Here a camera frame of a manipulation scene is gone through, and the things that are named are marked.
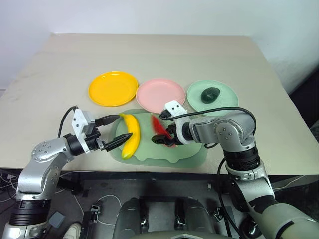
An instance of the gray robot arm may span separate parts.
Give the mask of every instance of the gray robot arm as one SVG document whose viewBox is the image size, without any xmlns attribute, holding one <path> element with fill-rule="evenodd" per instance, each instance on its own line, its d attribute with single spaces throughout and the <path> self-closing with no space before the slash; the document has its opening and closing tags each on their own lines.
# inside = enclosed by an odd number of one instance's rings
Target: gray robot arm
<svg viewBox="0 0 319 239">
<path fill-rule="evenodd" d="M 94 120 L 89 112 L 76 109 L 72 122 L 75 135 L 45 141 L 34 148 L 29 164 L 19 176 L 16 203 L 2 239 L 41 237 L 47 227 L 51 199 L 63 166 L 82 153 L 97 149 L 110 151 L 132 135 L 120 135 L 109 143 L 100 140 L 98 127 L 118 118 L 111 115 Z"/>
<path fill-rule="evenodd" d="M 177 101 L 165 105 L 163 117 L 172 118 L 187 111 Z M 295 207 L 278 203 L 259 157 L 253 135 L 254 119 L 232 111 L 222 117 L 188 116 L 174 119 L 175 142 L 219 143 L 230 175 L 228 189 L 235 207 L 248 212 L 267 239 L 318 238 L 319 224 Z"/>
</svg>

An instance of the black wire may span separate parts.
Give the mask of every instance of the black wire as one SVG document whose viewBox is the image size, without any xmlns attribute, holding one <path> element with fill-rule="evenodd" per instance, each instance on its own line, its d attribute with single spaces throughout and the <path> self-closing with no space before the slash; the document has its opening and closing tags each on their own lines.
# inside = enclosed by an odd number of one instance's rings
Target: black wire
<svg viewBox="0 0 319 239">
<path fill-rule="evenodd" d="M 232 238 L 233 236 L 231 235 L 230 226 L 229 226 L 229 223 L 228 223 L 228 220 L 226 217 L 224 217 L 224 222 L 225 222 L 225 226 L 226 226 L 227 235 L 230 238 Z"/>
<path fill-rule="evenodd" d="M 175 119 L 186 117 L 186 116 L 195 116 L 195 115 L 205 114 L 205 113 L 209 113 L 209 112 L 224 111 L 224 110 L 237 110 L 237 111 L 243 111 L 243 112 L 249 114 L 250 117 L 253 119 L 254 124 L 255 124 L 254 131 L 253 131 L 253 134 L 255 134 L 255 132 L 256 132 L 256 118 L 255 118 L 255 116 L 249 110 L 247 110 L 245 108 L 241 108 L 241 107 L 220 107 L 220 108 L 214 108 L 214 109 L 209 109 L 209 110 L 205 110 L 205 111 L 191 112 L 191 113 L 187 113 L 187 114 L 183 114 L 183 115 L 179 115 L 179 116 L 175 116 L 175 117 L 169 117 L 169 118 L 162 118 L 161 116 L 159 116 L 159 118 L 161 120 L 175 120 Z"/>
<path fill-rule="evenodd" d="M 218 143 L 215 143 L 212 146 L 209 146 L 209 145 L 210 145 L 210 143 L 206 143 L 206 144 L 204 144 L 204 147 L 207 148 L 207 149 L 214 148 L 214 147 L 216 147 L 218 145 Z"/>
<path fill-rule="evenodd" d="M 65 121 L 65 118 L 68 116 L 68 114 L 73 110 L 75 111 L 75 109 L 77 109 L 77 106 L 72 106 L 70 107 L 64 114 L 64 116 L 62 117 L 61 123 L 60 123 L 60 128 L 59 128 L 59 133 L 58 133 L 58 138 L 61 137 L 61 133 L 62 133 L 62 127 L 63 127 L 63 123 Z"/>
<path fill-rule="evenodd" d="M 4 193 L 7 193 L 8 196 L 10 197 L 10 199 L 14 200 L 15 201 L 15 198 L 10 194 L 10 190 L 13 189 L 14 191 L 16 191 L 13 187 L 8 187 L 8 188 L 5 188 L 5 189 L 1 189 L 1 193 L 0 195 L 4 194 Z"/>
<path fill-rule="evenodd" d="M 230 222 L 230 224 L 233 226 L 233 228 L 235 229 L 235 231 L 238 233 L 239 237 L 240 238 L 245 238 L 244 235 L 240 232 L 240 230 L 238 229 L 238 227 L 236 226 L 236 224 L 234 223 L 234 221 L 230 218 L 227 210 L 226 210 L 226 207 L 225 207 L 225 204 L 224 204 L 224 201 L 223 201 L 223 198 L 221 196 L 221 185 L 220 185 L 220 170 L 221 170 L 221 167 L 223 166 L 224 162 L 226 161 L 226 158 L 223 158 L 223 160 L 220 162 L 219 166 L 218 166 L 218 169 L 217 169 L 217 194 L 218 194 L 218 198 L 219 198 L 219 201 L 220 201 L 220 205 L 224 211 L 224 217 L 227 218 L 227 220 Z"/>
<path fill-rule="evenodd" d="M 1 191 L 1 193 L 0 193 L 0 195 L 2 195 L 2 194 L 4 194 L 4 193 L 6 193 L 9 189 L 14 189 L 11 185 L 9 186 L 4 186 L 3 188 L 1 188 L 0 189 L 0 191 Z"/>
<path fill-rule="evenodd" d="M 13 207 L 14 205 L 15 205 L 15 202 L 14 202 L 11 206 L 9 206 L 9 207 L 5 208 L 4 210 L 2 210 L 2 211 L 0 212 L 0 215 L 1 215 L 2 213 L 4 213 L 6 210 L 8 210 L 9 208 Z"/>
</svg>

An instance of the banana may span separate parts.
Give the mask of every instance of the banana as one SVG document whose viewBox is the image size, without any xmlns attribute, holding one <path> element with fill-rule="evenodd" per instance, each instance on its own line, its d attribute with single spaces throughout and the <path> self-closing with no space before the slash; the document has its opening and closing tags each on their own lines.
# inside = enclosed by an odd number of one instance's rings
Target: banana
<svg viewBox="0 0 319 239">
<path fill-rule="evenodd" d="M 124 123 L 128 128 L 128 133 L 133 134 L 129 140 L 125 142 L 122 150 L 122 159 L 127 160 L 132 157 L 139 146 L 141 139 L 140 127 L 137 119 L 133 115 L 124 113 L 120 113 L 119 115 L 123 117 Z"/>
</svg>

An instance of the beige table surface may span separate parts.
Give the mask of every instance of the beige table surface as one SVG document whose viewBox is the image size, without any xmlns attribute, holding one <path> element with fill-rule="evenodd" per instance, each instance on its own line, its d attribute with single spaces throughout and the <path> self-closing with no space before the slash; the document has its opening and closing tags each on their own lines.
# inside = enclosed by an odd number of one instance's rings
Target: beige table surface
<svg viewBox="0 0 319 239">
<path fill-rule="evenodd" d="M 56 138 L 71 105 L 95 117 L 141 108 L 136 99 L 113 108 L 89 99 L 91 80 L 114 70 L 131 73 L 139 83 L 171 78 L 185 89 L 203 79 L 228 84 L 240 106 L 256 116 L 256 143 L 269 174 L 319 173 L 316 140 L 261 51 L 242 36 L 52 35 L 0 98 L 0 167 L 25 167 L 34 146 Z M 186 108 L 192 111 L 187 103 Z M 69 132 L 67 118 L 63 134 Z M 209 150 L 201 166 L 180 169 L 123 164 L 105 151 L 95 151 L 76 157 L 64 169 L 216 173 L 222 157 L 218 146 Z"/>
</svg>

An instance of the white cable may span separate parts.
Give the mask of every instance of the white cable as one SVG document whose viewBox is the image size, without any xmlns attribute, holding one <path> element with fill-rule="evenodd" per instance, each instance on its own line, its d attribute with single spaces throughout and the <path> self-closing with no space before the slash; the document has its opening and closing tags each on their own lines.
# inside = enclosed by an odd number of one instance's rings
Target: white cable
<svg viewBox="0 0 319 239">
<path fill-rule="evenodd" d="M 119 199 L 119 197 L 117 197 L 117 196 L 115 196 L 115 195 L 113 195 L 113 194 L 105 195 L 105 196 L 99 198 L 99 199 L 97 200 L 97 202 L 100 201 L 100 200 L 103 199 L 103 198 L 106 198 L 106 197 L 115 197 L 115 198 L 118 200 L 118 202 L 119 202 L 119 204 L 120 204 L 120 207 L 122 207 L 122 203 L 121 203 L 121 200 Z"/>
<path fill-rule="evenodd" d="M 12 198 L 9 197 L 8 199 L 5 199 L 5 200 L 0 201 L 0 203 L 4 203 L 4 202 L 9 201 L 9 200 L 11 200 L 11 199 L 12 199 Z"/>
<path fill-rule="evenodd" d="M 77 204 L 79 205 L 79 207 L 80 207 L 80 209 L 81 209 L 82 215 L 84 215 L 84 211 L 83 211 L 83 208 L 82 208 L 81 204 L 79 203 L 79 201 L 78 201 L 78 199 L 76 198 L 76 196 L 75 196 L 75 195 L 73 195 L 73 196 L 74 196 L 74 199 L 76 200 Z"/>
<path fill-rule="evenodd" d="M 117 196 L 115 196 L 115 195 L 113 195 L 113 194 L 105 195 L 105 196 L 99 198 L 99 199 L 97 200 L 97 202 L 100 201 L 100 200 L 103 199 L 103 198 L 106 198 L 106 197 L 114 197 L 114 198 L 116 198 L 116 199 L 118 200 L 119 204 L 120 204 L 120 208 L 122 207 L 122 203 L 121 203 L 121 200 L 119 199 L 119 197 L 117 197 Z M 105 223 L 105 222 L 103 222 L 103 221 L 101 221 L 101 220 L 99 220 L 99 219 L 98 219 L 98 222 L 101 223 L 101 224 L 104 224 L 104 225 L 108 225 L 108 226 L 115 226 L 115 224 L 113 224 L 113 223 Z"/>
<path fill-rule="evenodd" d="M 279 189 L 284 189 L 284 188 L 287 188 L 290 184 L 292 184 L 293 182 L 296 182 L 297 180 L 301 179 L 305 177 L 305 175 L 302 175 L 298 178 L 295 178 L 294 180 L 290 181 L 289 183 L 287 183 L 284 187 L 280 187 L 280 188 L 273 188 L 273 190 L 279 190 Z"/>
<path fill-rule="evenodd" d="M 6 183 L 10 183 L 9 181 L 6 181 L 4 178 L 2 178 L 2 176 L 0 175 L 0 178 L 5 181 Z"/>
<path fill-rule="evenodd" d="M 14 189 L 16 189 L 16 187 L 13 185 L 13 183 L 12 183 L 12 180 L 10 179 L 10 184 L 11 184 L 11 186 L 14 188 Z"/>
<path fill-rule="evenodd" d="M 70 173 L 95 173 L 95 171 L 72 171 L 72 172 L 64 173 L 64 174 L 60 175 L 60 177 L 63 177 L 64 175 L 67 175 Z"/>
<path fill-rule="evenodd" d="M 8 185 L 2 186 L 2 187 L 0 187 L 0 188 L 6 188 L 6 187 L 12 187 L 12 185 L 11 185 L 11 184 L 8 184 Z"/>
<path fill-rule="evenodd" d="M 112 224 L 112 223 L 102 222 L 102 221 L 100 221 L 100 219 L 98 219 L 98 222 L 99 222 L 99 223 L 102 223 L 102 224 L 104 224 L 104 225 L 108 225 L 108 226 L 115 226 L 115 224 Z"/>
<path fill-rule="evenodd" d="M 0 178 L 3 180 L 3 181 L 5 181 L 6 183 L 10 183 L 9 181 L 6 181 L 1 175 L 0 175 Z"/>
<path fill-rule="evenodd" d="M 61 189 L 60 191 L 57 191 L 57 192 L 55 192 L 54 194 L 61 193 L 61 192 L 63 192 L 63 191 L 65 191 L 65 189 Z"/>
</svg>

